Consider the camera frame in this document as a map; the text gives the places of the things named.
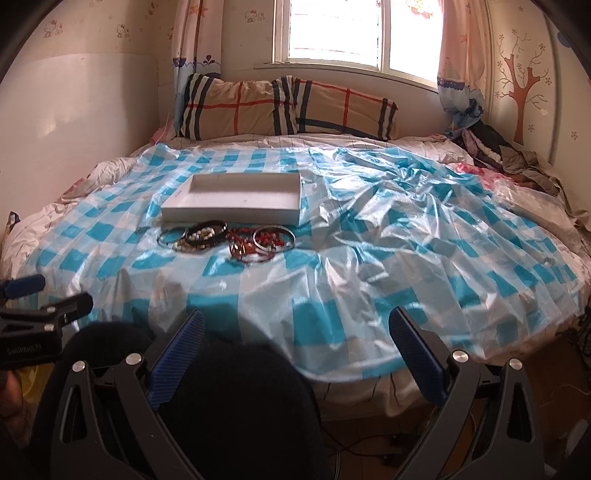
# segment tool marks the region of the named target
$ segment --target person's hand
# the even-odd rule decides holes
[[[22,396],[17,372],[0,371],[0,418],[16,444],[26,447],[31,439],[34,412]]]

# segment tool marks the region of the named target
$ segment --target pillow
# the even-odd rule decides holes
[[[179,135],[209,140],[233,135],[293,135],[292,77],[272,82],[224,82],[192,74],[185,88]]]
[[[326,85],[293,79],[297,132],[350,134],[389,141],[395,138],[396,103]]]

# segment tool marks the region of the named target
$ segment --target blue gripper pad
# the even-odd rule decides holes
[[[4,297],[6,299],[20,299],[41,291],[45,288],[45,277],[43,275],[31,275],[30,277],[10,280],[3,285]]]
[[[442,406],[447,400],[447,372],[421,337],[419,328],[403,309],[396,308],[390,313],[390,336],[418,389],[426,400]]]
[[[205,335],[205,319],[198,310],[189,315],[150,373],[148,402],[154,410],[169,402]]]

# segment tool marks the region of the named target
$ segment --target tree wall decal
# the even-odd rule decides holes
[[[524,70],[523,65],[519,62],[516,63],[515,61],[519,58],[520,54],[525,52],[523,43],[531,41],[531,39],[527,37],[527,33],[523,36],[523,38],[519,36],[517,30],[513,30],[512,33],[515,36],[515,44],[513,45],[513,48],[511,49],[511,55],[508,58],[503,51],[503,42],[505,40],[505,36],[499,35],[499,40],[497,42],[499,53],[501,54],[503,60],[498,61],[496,66],[503,77],[497,80],[497,83],[500,83],[502,86],[501,91],[495,92],[495,96],[497,98],[503,98],[507,96],[511,97],[517,104],[517,127],[515,129],[513,141],[519,145],[523,145],[525,106],[528,103],[531,103],[538,110],[541,110],[542,113],[544,113],[545,110],[541,107],[541,103],[548,102],[544,95],[534,95],[531,98],[527,98],[527,96],[529,95],[531,88],[541,79],[545,79],[546,84],[548,85],[552,84],[552,80],[548,77],[548,69],[545,70],[543,75],[534,75],[534,68],[541,64],[540,57],[544,54],[546,46],[541,43],[538,48],[535,49],[534,57],[530,60],[528,66]],[[510,78],[507,76],[505,65],[508,69],[509,75],[511,76]]]

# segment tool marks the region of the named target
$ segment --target pink curtain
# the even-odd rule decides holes
[[[484,113],[485,73],[490,30],[485,0],[440,0],[443,39],[437,85],[441,105],[453,117],[451,133],[459,135]]]
[[[192,73],[220,78],[223,0],[178,0],[173,32],[176,87],[174,128],[184,109],[184,90]]]

